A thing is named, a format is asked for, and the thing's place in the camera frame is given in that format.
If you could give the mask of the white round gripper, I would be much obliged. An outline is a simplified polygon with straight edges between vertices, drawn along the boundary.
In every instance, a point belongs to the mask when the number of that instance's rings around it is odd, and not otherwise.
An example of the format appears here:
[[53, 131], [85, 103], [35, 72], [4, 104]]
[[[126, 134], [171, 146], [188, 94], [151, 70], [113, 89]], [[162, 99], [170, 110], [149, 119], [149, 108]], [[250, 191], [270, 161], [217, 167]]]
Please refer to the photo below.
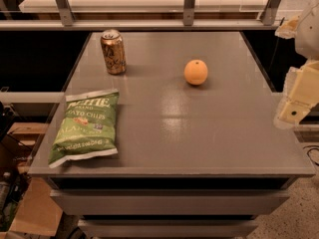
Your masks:
[[319, 104], [319, 3], [307, 6], [300, 18], [293, 16], [282, 23], [275, 35], [283, 39], [295, 37], [296, 52], [311, 59], [300, 69], [291, 67], [285, 77], [274, 125], [288, 129], [299, 125]]

